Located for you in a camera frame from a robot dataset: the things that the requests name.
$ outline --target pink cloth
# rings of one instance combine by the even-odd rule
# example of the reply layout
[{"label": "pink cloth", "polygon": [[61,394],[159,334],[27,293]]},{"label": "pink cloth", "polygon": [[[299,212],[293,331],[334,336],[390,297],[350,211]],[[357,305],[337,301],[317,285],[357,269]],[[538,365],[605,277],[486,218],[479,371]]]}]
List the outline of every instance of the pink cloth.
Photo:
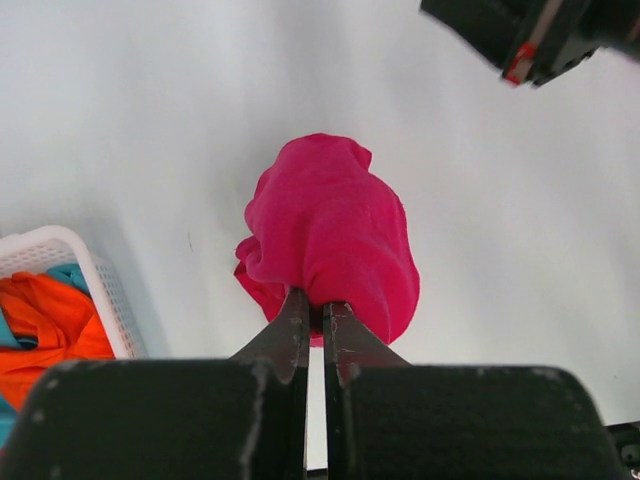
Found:
[{"label": "pink cloth", "polygon": [[245,211],[253,235],[236,249],[235,276],[267,320],[298,287],[316,306],[349,302],[387,344],[407,329],[420,277],[402,204],[370,163],[355,141],[315,134],[287,143],[260,177]]}]

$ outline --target orange cloth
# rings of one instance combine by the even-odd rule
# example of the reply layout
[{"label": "orange cloth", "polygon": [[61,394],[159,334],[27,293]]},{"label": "orange cloth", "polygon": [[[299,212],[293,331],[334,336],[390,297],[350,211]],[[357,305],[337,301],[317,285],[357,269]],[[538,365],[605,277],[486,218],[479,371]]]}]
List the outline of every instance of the orange cloth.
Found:
[{"label": "orange cloth", "polygon": [[18,411],[47,368],[64,360],[113,358],[93,301],[46,274],[0,280],[0,306],[16,337],[38,339],[33,350],[0,348],[0,393]]}]

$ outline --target laundry basket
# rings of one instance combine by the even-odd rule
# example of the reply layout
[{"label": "laundry basket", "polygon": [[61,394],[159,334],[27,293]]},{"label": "laundry basket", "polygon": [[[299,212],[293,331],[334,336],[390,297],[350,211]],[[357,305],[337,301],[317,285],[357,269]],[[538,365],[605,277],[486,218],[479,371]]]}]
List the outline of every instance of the laundry basket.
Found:
[{"label": "laundry basket", "polygon": [[0,278],[16,272],[43,273],[66,263],[80,266],[115,357],[146,357],[133,313],[113,267],[89,252],[75,232],[47,226],[0,239]]}]

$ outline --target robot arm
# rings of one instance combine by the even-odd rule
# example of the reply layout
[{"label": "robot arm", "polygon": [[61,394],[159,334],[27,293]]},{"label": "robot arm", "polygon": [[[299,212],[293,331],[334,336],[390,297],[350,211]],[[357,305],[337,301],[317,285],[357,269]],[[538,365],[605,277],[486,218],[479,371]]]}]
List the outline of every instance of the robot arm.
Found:
[{"label": "robot arm", "polygon": [[513,85],[544,85],[600,47],[640,57],[640,0],[422,0]]}]

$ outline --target white tabletop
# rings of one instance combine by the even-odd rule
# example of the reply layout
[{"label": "white tabletop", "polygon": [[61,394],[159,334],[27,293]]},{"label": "white tabletop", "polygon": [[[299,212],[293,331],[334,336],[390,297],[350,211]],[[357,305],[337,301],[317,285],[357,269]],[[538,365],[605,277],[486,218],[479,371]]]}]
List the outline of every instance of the white tabletop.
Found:
[{"label": "white tabletop", "polygon": [[638,420],[640,67],[598,53],[514,90],[417,3],[3,0],[0,233],[76,229],[153,356],[225,357],[264,324],[232,276],[259,174],[349,135],[422,275],[398,353],[557,365]]}]

